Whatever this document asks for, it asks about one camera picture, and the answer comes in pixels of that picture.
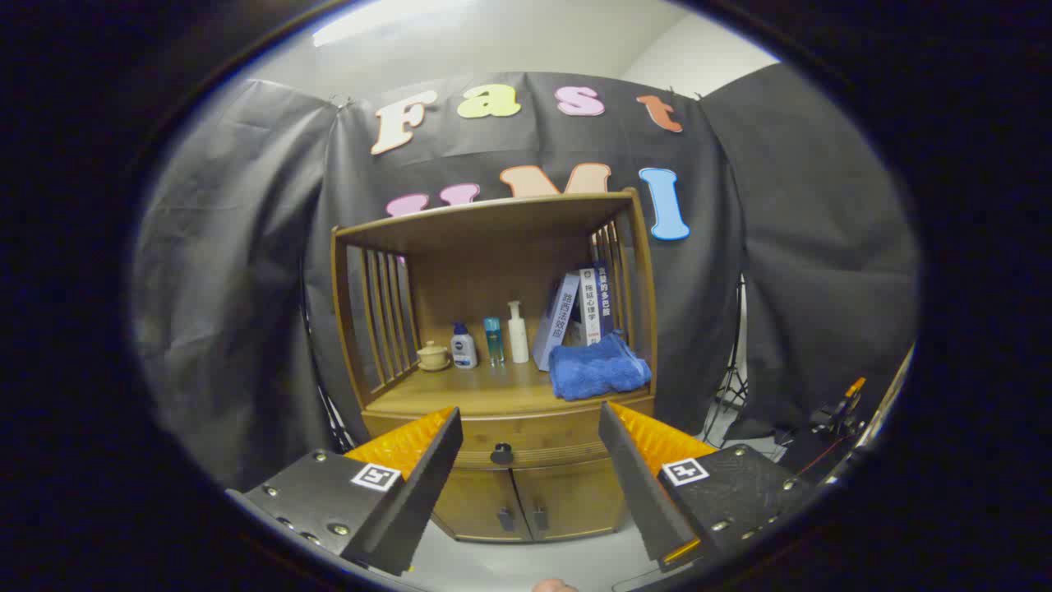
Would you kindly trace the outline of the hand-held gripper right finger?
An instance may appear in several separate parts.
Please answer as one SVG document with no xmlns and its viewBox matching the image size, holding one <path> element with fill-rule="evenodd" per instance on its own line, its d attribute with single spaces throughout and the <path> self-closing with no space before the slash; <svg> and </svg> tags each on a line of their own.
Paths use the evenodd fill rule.
<svg viewBox="0 0 1052 592">
<path fill-rule="evenodd" d="M 813 487 L 754 447 L 716 447 L 605 402 L 598 434 L 650 559 L 711 566 L 800 514 Z"/>
</svg>

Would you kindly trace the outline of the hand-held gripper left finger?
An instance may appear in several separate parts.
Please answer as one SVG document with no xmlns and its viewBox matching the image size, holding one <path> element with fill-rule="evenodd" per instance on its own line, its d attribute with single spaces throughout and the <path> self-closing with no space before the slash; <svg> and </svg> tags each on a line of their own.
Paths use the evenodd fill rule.
<svg viewBox="0 0 1052 592">
<path fill-rule="evenodd" d="M 438 409 L 346 453 L 311 450 L 227 495 L 287 539 L 401 576 L 463 440 L 459 409 Z"/>
</svg>

